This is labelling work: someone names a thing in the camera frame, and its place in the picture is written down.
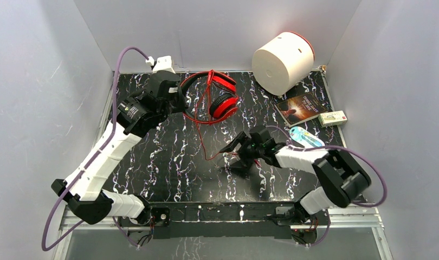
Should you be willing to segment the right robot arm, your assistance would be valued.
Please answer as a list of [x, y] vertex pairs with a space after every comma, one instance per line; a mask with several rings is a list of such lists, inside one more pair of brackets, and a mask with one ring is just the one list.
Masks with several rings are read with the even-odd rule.
[[295, 218], [309, 224], [321, 210], [349, 206], [366, 188], [371, 178], [343, 147], [300, 148], [276, 142], [263, 125], [249, 133], [241, 131], [220, 153], [237, 150], [238, 161], [230, 167], [247, 171], [258, 159], [278, 168], [292, 168], [315, 175], [320, 187], [308, 192], [295, 204]]

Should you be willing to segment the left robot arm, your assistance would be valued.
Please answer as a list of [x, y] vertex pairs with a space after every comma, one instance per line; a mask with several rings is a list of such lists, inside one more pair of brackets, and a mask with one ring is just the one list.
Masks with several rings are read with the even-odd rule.
[[151, 129], [172, 113], [186, 109], [186, 94], [180, 88], [180, 77], [170, 71], [151, 74], [146, 86], [113, 109], [101, 139], [83, 163], [66, 179], [56, 179], [51, 187], [69, 209], [88, 224], [106, 217], [126, 217], [138, 225], [152, 218], [152, 207], [142, 196], [120, 194], [103, 188], [108, 177], [124, 156]]

